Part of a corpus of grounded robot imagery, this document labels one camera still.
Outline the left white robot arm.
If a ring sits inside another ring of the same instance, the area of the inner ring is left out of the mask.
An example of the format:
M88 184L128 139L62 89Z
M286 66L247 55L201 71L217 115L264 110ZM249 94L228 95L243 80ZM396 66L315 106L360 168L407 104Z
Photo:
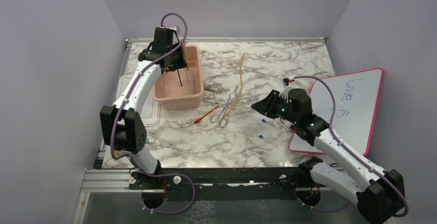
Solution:
M140 114L161 75L187 66L181 48L183 40L178 33L178 27L156 27L153 41L139 53L136 70L126 89L99 113L104 143L109 146L111 157L114 160L126 157L143 173L142 181L149 188L161 184L162 174L157 171L159 160L146 147L147 131Z

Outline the yellow rubber tube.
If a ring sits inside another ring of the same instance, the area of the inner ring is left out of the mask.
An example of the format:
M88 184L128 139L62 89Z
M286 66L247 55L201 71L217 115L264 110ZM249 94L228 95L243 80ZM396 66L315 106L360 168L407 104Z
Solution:
M245 59L245 55L246 52L243 53L241 60L240 60L240 64L239 64L239 79L240 79L240 84L238 85L237 89L238 92L236 94L235 100L232 103L232 105L230 106L230 108L228 109L228 111L225 113L225 118L227 118L230 114L230 112L236 107L236 105L239 103L241 96L242 96L242 87L243 87L243 62Z

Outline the tan bristle test-tube brush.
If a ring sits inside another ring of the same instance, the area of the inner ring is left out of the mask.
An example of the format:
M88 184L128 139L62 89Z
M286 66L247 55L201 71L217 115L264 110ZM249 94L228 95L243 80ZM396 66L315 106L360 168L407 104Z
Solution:
M181 44L181 55L182 55L182 59L183 59L183 67L188 67L188 63L187 63L187 54L186 54L186 42L183 42Z

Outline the black metal ring stand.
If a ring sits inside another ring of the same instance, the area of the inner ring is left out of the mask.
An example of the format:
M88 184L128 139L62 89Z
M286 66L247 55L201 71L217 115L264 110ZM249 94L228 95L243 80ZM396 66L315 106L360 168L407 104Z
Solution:
M164 73L164 83L186 87L190 85L189 67L184 67L175 71L167 71Z

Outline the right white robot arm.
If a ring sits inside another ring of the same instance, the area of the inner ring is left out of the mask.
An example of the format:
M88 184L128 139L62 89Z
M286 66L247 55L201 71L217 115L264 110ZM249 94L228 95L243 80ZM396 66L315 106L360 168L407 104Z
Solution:
M353 203L369 223L384 223L409 213L402 175L394 169L385 170L349 146L331 124L313 113L311 98L305 90L292 89L287 97L272 90L251 108L268 118L289 121L296 135L343 169L339 172L314 158L297 173L301 185L315 182L329 187Z

